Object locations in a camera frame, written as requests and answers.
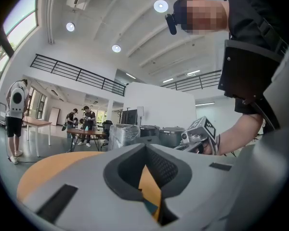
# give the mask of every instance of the white sneaker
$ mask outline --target white sneaker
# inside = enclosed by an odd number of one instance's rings
[[[10,160],[11,160],[12,163],[18,164],[19,158],[17,156],[11,156]]]
[[[23,152],[21,150],[18,150],[15,152],[15,156],[21,156],[23,154]]]

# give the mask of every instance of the black railing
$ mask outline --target black railing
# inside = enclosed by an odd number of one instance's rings
[[[36,54],[30,67],[79,81],[121,96],[125,94],[125,86],[120,83],[47,56]]]
[[[221,70],[209,72],[202,75],[189,77],[183,80],[172,82],[162,87],[180,91],[204,89],[206,87],[217,86],[221,77]]]

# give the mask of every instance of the white t-shirt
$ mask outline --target white t-shirt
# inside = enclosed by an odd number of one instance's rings
[[[29,94],[29,91],[28,91],[26,85],[25,85],[23,82],[17,81],[16,83],[12,84],[11,87],[10,87],[11,92],[12,92],[15,88],[18,88],[18,87],[22,87],[22,88],[23,88],[24,93],[25,93],[24,98],[25,98],[25,100],[26,100],[26,98],[27,98],[27,96],[28,96],[28,94]],[[22,113],[10,112],[10,106],[9,106],[9,104],[8,104],[8,106],[7,106],[7,109],[6,109],[6,116],[15,117],[15,118],[20,118],[20,119],[23,118],[23,114],[22,114]]]

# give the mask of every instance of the black shorts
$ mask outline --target black shorts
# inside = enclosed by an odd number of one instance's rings
[[[7,132],[8,132],[8,137],[13,137],[14,134],[17,137],[21,136],[21,126],[23,124],[23,120],[16,118],[16,117],[6,117],[5,120]]]

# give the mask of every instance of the wooden table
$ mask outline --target wooden table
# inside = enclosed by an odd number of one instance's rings
[[[50,180],[52,177],[60,173],[71,164],[83,158],[96,156],[101,153],[103,152],[64,153],[50,156],[38,161],[32,165],[20,179],[17,188],[17,199],[22,202],[39,186]],[[147,167],[144,167],[143,169],[139,188],[142,189],[143,196],[146,200],[158,206],[158,209],[153,216],[157,221],[160,211],[161,192]]]
[[[101,138],[104,137],[106,134],[102,131],[92,131],[92,130],[89,130],[89,131],[85,131],[85,130],[82,130],[82,129],[77,129],[77,128],[70,128],[67,130],[67,133],[71,133],[71,134],[75,134],[76,135],[76,141],[74,142],[74,145],[73,145],[73,141],[71,142],[71,148],[69,150],[69,152],[73,152],[76,145],[77,145],[77,141],[79,139],[79,137],[81,137],[81,135],[95,135],[96,136],[96,140],[94,140],[94,143],[96,145],[96,148],[98,151],[101,151]]]
[[[50,131],[52,123],[44,120],[38,120],[29,116],[25,116],[24,122],[27,123],[27,140],[29,140],[29,126],[35,128],[35,148],[37,150],[37,156],[39,157],[39,147],[38,147],[39,128],[48,126],[48,145],[50,145]]]

